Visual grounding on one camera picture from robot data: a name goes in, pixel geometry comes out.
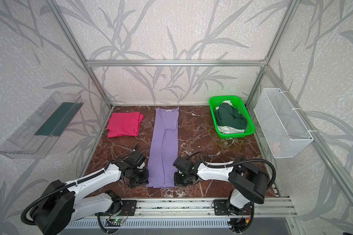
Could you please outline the purple printed t-shirt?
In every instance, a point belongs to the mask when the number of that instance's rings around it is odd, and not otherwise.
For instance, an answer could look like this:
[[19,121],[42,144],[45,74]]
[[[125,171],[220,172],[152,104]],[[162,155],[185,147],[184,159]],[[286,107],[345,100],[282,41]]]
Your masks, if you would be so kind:
[[179,108],[156,108],[155,125],[148,161],[150,188],[174,186],[173,166],[178,157],[178,120]]

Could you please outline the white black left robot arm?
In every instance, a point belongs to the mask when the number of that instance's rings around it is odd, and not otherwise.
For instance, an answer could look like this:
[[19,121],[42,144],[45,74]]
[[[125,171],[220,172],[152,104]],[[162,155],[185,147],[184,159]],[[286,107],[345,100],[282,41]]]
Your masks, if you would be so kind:
[[118,160],[82,178],[48,185],[40,198],[27,206],[21,221],[37,226],[44,235],[57,235],[67,225],[93,214],[116,214],[123,209],[121,197],[112,190],[90,196],[98,189],[127,178],[131,188],[148,183],[149,171],[144,163]]

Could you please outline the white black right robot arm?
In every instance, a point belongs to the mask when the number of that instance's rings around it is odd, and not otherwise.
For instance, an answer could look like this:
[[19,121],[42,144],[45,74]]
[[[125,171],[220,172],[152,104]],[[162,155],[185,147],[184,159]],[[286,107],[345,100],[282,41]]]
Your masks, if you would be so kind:
[[173,166],[175,186],[194,185],[201,181],[229,182],[234,189],[224,203],[214,200],[216,215],[252,215],[254,204],[263,204],[266,191],[276,179],[276,169],[265,159],[237,158],[235,161],[209,164],[201,157],[195,163],[178,157]]

